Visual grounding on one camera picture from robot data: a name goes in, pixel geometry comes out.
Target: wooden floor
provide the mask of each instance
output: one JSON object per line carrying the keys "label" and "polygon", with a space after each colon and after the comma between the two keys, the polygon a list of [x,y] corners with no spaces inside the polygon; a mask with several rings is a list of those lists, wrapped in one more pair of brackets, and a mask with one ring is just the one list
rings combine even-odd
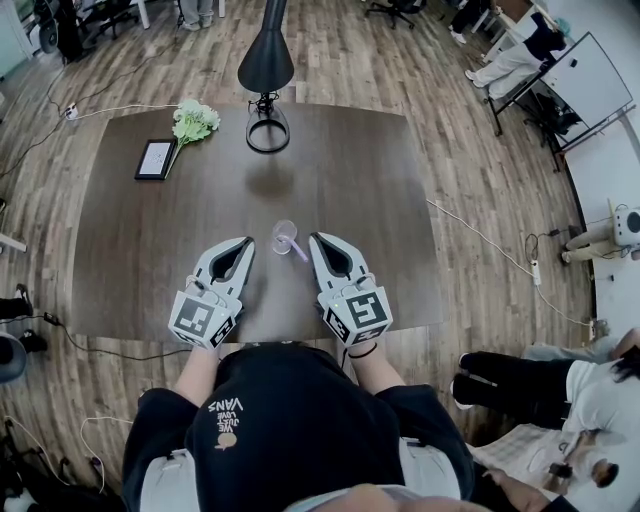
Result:
{"label": "wooden floor", "polygon": [[[79,102],[80,113],[132,103],[171,104],[188,97],[205,103],[245,102],[250,95],[236,72],[259,29],[264,3],[228,2],[226,18],[200,33],[179,32],[175,44],[172,2],[150,4],[149,30],[132,26],[115,42],[105,39],[93,56],[64,70],[51,97],[63,106],[77,102],[145,58],[164,52],[104,93]],[[540,135],[525,127],[522,113],[512,109],[504,115],[505,135],[494,137],[488,108],[464,78],[466,68],[479,67],[487,43],[474,37],[466,47],[457,46],[446,28],[452,12],[437,1],[418,17],[413,31],[405,25],[390,30],[380,15],[365,20],[365,5],[358,0],[289,2],[283,31],[295,77],[281,91],[282,101],[405,115],[421,159],[425,195],[479,228],[522,264],[528,233],[577,224],[567,178],[551,172],[552,159],[548,149],[540,148]],[[440,21],[442,14],[446,17]],[[56,107],[45,93],[59,70],[58,58],[44,56],[13,78],[15,102],[0,126],[0,172],[55,125]],[[38,311],[54,312],[69,323],[83,194],[108,119],[127,112],[133,110],[63,122],[0,179],[0,197],[9,201],[1,231],[29,245],[26,255],[7,251],[0,256],[4,296],[13,293],[16,283],[26,283]],[[448,395],[460,354],[487,349],[519,355],[535,341],[579,345],[584,333],[542,303],[529,276],[457,221],[430,208],[447,319],[441,325],[390,334],[386,351],[409,383],[436,387],[467,439],[477,443],[495,435],[495,429],[487,427],[480,408],[460,412]],[[588,279],[581,268],[563,269],[555,260],[566,240],[566,234],[541,240],[542,290],[568,315],[584,318],[591,308]],[[29,325],[47,337],[50,350],[30,356],[26,376],[0,388],[0,410],[31,429],[54,461],[66,455],[78,481],[95,482],[86,463],[89,453],[78,435],[84,418],[132,419],[140,392],[170,386],[184,354],[144,363],[87,355],[71,346],[61,329],[42,321]],[[12,325],[11,330],[20,327]],[[175,348],[76,340],[136,356]],[[116,488],[127,432],[127,425],[111,422],[90,424],[85,430],[88,443],[106,463],[108,483]],[[26,442],[22,434],[18,439]]]}

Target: black desk lamp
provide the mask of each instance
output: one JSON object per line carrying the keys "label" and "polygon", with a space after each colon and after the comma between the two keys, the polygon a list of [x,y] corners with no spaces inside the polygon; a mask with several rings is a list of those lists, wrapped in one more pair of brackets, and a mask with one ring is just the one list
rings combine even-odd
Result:
{"label": "black desk lamp", "polygon": [[[282,110],[273,104],[278,99],[276,91],[293,77],[293,62],[280,31],[286,6],[287,0],[267,0],[260,33],[238,69],[238,80],[242,86],[260,93],[260,99],[253,102],[256,108],[247,124],[247,143],[264,153],[278,151],[289,143],[289,124]],[[264,145],[252,139],[259,128],[266,132]],[[284,137],[280,135],[274,139],[276,132],[284,132]]]}

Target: dark wood tabletop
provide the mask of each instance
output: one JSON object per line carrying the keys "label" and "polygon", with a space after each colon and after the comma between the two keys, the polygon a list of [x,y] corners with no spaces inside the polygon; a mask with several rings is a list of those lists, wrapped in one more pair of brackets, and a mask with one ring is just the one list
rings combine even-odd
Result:
{"label": "dark wood tabletop", "polygon": [[384,286],[392,330],[442,321],[436,251],[425,192],[404,117],[282,104],[291,142],[272,155],[245,141],[246,106],[212,105],[222,119],[187,145],[164,182],[133,179],[149,139],[171,137],[173,109],[109,122],[84,198],[76,243],[72,331],[167,341],[177,290],[206,249],[251,236],[256,257],[229,340],[331,336],[314,308],[311,262],[271,249],[280,219],[297,241],[322,231],[360,249]]}

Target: green flowers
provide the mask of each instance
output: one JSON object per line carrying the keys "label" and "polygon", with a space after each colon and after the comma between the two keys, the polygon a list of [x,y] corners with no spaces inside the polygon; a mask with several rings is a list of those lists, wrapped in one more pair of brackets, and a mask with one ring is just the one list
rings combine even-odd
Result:
{"label": "green flowers", "polygon": [[173,167],[178,153],[189,142],[204,139],[220,126],[220,116],[207,105],[201,105],[196,100],[185,100],[178,105],[178,110],[173,113],[176,124],[173,127],[173,135],[178,139],[178,147],[173,154],[169,172]]}

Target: clear plastic cup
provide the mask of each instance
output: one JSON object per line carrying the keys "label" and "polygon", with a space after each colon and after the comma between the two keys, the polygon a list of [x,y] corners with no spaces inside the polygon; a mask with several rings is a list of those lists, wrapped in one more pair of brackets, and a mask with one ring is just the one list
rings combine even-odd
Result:
{"label": "clear plastic cup", "polygon": [[298,235],[298,228],[290,220],[279,220],[273,227],[271,248],[276,254],[287,254],[291,250],[291,240]]}

